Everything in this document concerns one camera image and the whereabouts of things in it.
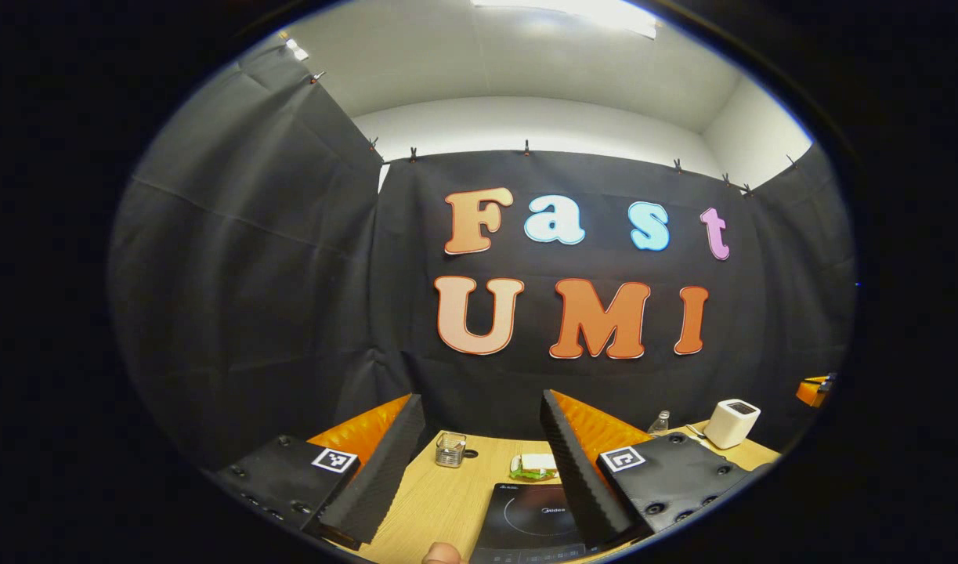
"ceiling light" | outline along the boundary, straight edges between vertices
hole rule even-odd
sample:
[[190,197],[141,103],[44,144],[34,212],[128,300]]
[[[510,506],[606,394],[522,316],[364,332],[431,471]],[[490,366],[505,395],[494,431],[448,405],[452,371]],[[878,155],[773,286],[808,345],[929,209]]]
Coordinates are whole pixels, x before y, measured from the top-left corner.
[[622,0],[472,0],[475,6],[538,8],[583,16],[656,39],[656,16]]

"orange object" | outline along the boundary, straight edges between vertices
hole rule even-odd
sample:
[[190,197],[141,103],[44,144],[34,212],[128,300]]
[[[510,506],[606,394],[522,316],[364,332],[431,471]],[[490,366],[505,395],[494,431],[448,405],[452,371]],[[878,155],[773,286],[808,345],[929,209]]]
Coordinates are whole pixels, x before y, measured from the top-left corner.
[[644,443],[646,440],[653,439],[647,432],[640,431],[638,428],[627,424],[625,421],[615,418],[614,415],[605,414],[597,407],[588,406],[588,404],[572,399],[564,393],[558,393],[552,390],[555,400],[558,401],[562,413],[566,416],[566,421],[573,429],[576,439],[580,442],[583,454],[590,460],[597,475],[607,484],[607,479],[597,468],[597,456],[600,453],[607,453],[608,450],[621,449]]
[[800,382],[798,390],[795,392],[795,397],[798,397],[798,399],[802,400],[802,403],[807,404],[807,406],[819,407],[819,404],[823,403],[823,397],[826,397],[826,394],[818,393],[818,390],[819,386],[826,381],[826,376],[816,376],[816,378],[807,379],[808,381]]
[[367,461],[371,459],[374,450],[378,448],[381,439],[385,438],[385,433],[392,427],[396,417],[399,417],[399,412],[406,406],[410,396],[411,394],[407,393],[373,410],[364,411],[349,421],[343,421],[328,431],[318,433],[308,439],[308,443],[342,450],[343,453],[356,454],[360,458],[360,468],[356,471],[356,474],[359,474],[367,465]]

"ceiling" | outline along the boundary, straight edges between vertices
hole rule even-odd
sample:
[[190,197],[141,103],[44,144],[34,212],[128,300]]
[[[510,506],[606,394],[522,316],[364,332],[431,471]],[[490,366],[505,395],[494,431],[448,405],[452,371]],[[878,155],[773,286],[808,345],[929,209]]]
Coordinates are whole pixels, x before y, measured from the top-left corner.
[[539,96],[704,132],[740,72],[661,23],[656,39],[562,12],[471,0],[352,0],[285,31],[351,118],[474,96]]

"wooden table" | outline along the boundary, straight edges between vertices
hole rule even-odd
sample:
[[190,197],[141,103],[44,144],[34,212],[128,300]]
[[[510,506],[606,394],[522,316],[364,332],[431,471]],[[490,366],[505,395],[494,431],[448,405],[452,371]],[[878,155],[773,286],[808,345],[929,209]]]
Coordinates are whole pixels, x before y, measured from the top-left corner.
[[[694,424],[704,432],[708,421]],[[671,429],[693,436],[686,426]],[[774,461],[779,454],[752,440],[745,439],[732,449],[718,449],[708,440],[702,445],[743,470]],[[479,529],[486,518],[493,485],[499,483],[530,484],[508,475],[510,460],[521,453],[551,453],[544,440],[491,439],[468,436],[468,448],[478,457],[465,458],[460,468],[444,468],[433,463],[433,449],[424,449],[406,468],[403,481],[388,516],[381,523],[374,542],[353,552],[379,564],[419,564],[433,542],[451,543],[468,559],[479,538]],[[560,479],[546,479],[537,484],[561,484]],[[614,550],[577,560],[590,562]]]

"pink letter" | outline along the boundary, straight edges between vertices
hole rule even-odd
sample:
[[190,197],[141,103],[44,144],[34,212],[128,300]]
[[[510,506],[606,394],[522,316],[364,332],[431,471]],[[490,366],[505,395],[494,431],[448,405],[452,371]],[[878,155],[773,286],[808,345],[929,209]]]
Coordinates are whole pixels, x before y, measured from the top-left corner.
[[729,247],[722,243],[722,230],[726,228],[726,222],[719,219],[715,208],[705,210],[705,213],[701,214],[701,222],[708,229],[708,248],[712,250],[712,256],[725,261],[729,258]]

